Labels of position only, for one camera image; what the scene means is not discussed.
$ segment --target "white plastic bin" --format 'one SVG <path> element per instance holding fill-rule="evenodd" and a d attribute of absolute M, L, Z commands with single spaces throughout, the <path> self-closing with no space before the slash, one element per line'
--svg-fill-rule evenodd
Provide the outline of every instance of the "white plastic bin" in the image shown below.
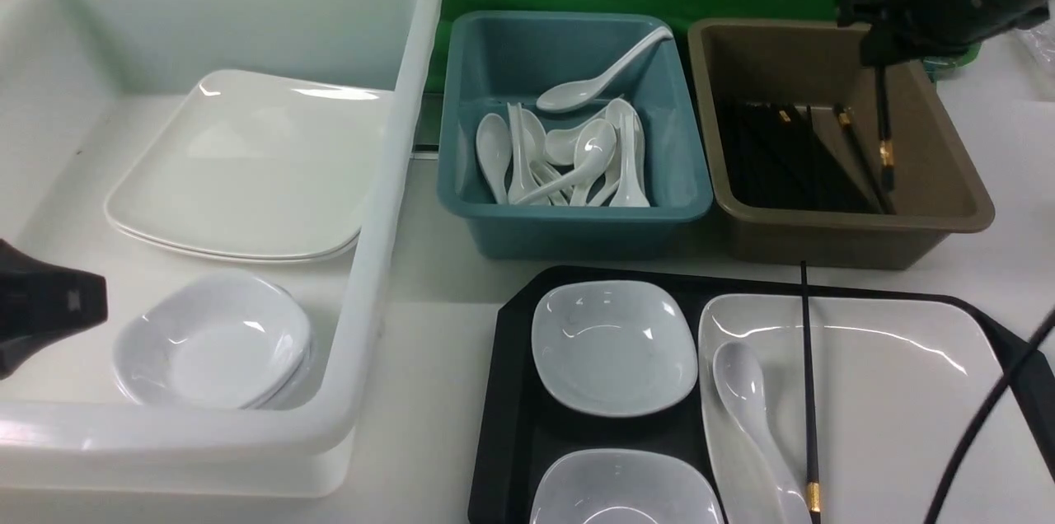
<path fill-rule="evenodd" d="M 0 382 L 0 486 L 311 496 L 340 483 L 440 1 L 0 0 L 0 237 L 101 273 L 111 311 Z M 224 265 L 117 234 L 102 197 L 195 82 L 225 69 L 395 90 L 383 170 L 353 257 L 254 269 L 328 329 L 313 395 L 275 411 L 135 406 L 99 372 L 116 332 Z"/>

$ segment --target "brown plastic bin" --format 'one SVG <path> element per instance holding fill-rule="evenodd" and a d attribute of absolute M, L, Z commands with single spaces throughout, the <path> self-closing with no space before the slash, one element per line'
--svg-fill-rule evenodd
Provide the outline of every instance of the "brown plastic bin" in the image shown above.
<path fill-rule="evenodd" d="M 897 189 L 893 215 L 759 209 L 733 197 L 715 100 L 810 103 L 821 141 L 874 200 L 835 103 L 853 111 L 857 137 L 878 175 L 875 74 L 858 61 L 866 27 L 811 21 L 705 20 L 689 30 L 699 125 L 731 254 L 754 263 L 905 269 L 957 232 L 980 232 L 995 211 L 963 141 L 919 62 L 890 66 L 887 85 Z"/>

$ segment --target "black chopsticks in bin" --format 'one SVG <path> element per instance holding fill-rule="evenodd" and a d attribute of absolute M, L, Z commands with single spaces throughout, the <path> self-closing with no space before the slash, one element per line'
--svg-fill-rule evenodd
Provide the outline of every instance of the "black chopsticks in bin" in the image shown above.
<path fill-rule="evenodd" d="M 733 196 L 762 209 L 880 213 L 832 155 L 806 114 L 791 103 L 725 100 L 717 106 L 723 155 Z"/>
<path fill-rule="evenodd" d="M 802 351 L 806 374 L 806 507 L 813 524 L 821 524 L 821 476 L 817 459 L 817 399 L 813 393 L 813 335 L 809 326 L 809 280 L 806 261 L 802 273 Z"/>
<path fill-rule="evenodd" d="M 857 138 L 857 133 L 853 131 L 853 119 L 850 118 L 850 112 L 840 103 L 837 103 L 831 111 L 836 115 L 836 121 L 839 122 L 839 127 L 843 130 L 843 134 L 850 145 L 850 152 L 853 153 L 853 159 L 856 160 L 859 170 L 863 172 L 865 179 L 868 181 L 868 189 L 871 190 L 872 196 L 876 197 L 880 211 L 883 215 L 893 215 L 894 206 L 890 205 L 890 201 L 886 198 L 886 193 L 884 193 L 878 179 L 876 179 L 876 176 L 871 172 L 871 167 L 868 164 L 864 148 L 862 148 L 861 141 Z"/>

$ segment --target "white tabletop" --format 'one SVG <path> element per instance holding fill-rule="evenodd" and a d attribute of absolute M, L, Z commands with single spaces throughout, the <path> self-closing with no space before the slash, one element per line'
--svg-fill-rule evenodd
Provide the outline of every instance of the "white tabletop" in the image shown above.
<path fill-rule="evenodd" d="M 1028 337 L 1055 306 L 1055 81 L 1023 47 L 991 40 L 940 92 L 997 208 L 978 235 L 954 235 L 903 273 L 818 269 L 818 285 L 941 292 Z M 686 235 L 678 258 L 634 269 L 795 280 L 721 251 L 716 229 Z M 385 329 L 351 468 L 321 500 L 0 492 L 4 524 L 455 524 L 465 521 L 495 313 L 538 261 L 488 261 L 440 208 L 436 163 L 411 163 Z M 1055 356 L 1055 341 L 1046 345 Z"/>

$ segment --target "white rectangular plate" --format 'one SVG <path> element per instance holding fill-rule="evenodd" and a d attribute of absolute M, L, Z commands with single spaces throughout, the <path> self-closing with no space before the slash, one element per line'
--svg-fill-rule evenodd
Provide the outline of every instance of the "white rectangular plate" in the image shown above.
<path fill-rule="evenodd" d="M 980 326 L 956 307 L 810 298 L 824 521 L 917 524 L 968 420 L 1001 373 Z M 765 371 L 769 423 L 805 484 L 802 302 L 726 295 L 699 322 L 704 426 L 730 524 L 780 522 L 768 468 L 729 418 L 711 358 L 742 341 Z M 1055 484 L 1010 393 L 960 469 L 941 522 L 1051 522 Z"/>

